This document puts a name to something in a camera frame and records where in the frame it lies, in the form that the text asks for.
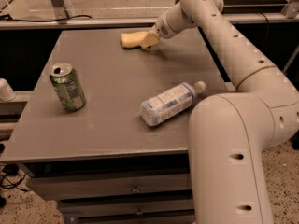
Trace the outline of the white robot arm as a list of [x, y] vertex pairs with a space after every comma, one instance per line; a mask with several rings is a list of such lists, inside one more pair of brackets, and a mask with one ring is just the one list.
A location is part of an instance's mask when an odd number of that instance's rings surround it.
[[196, 224], [273, 224], [262, 152], [296, 134], [299, 93], [215, 0], [179, 0], [140, 44], [146, 48], [191, 27], [202, 29], [234, 87], [202, 100], [190, 116]]

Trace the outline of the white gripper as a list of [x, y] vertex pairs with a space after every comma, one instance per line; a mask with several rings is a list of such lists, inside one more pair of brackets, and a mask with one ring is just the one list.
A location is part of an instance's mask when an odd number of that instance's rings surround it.
[[179, 33], [179, 13], [169, 9], [163, 13], [155, 23], [155, 31], [150, 30], [142, 35], [140, 47], [142, 49], [151, 47], [160, 41], [160, 37], [168, 39]]

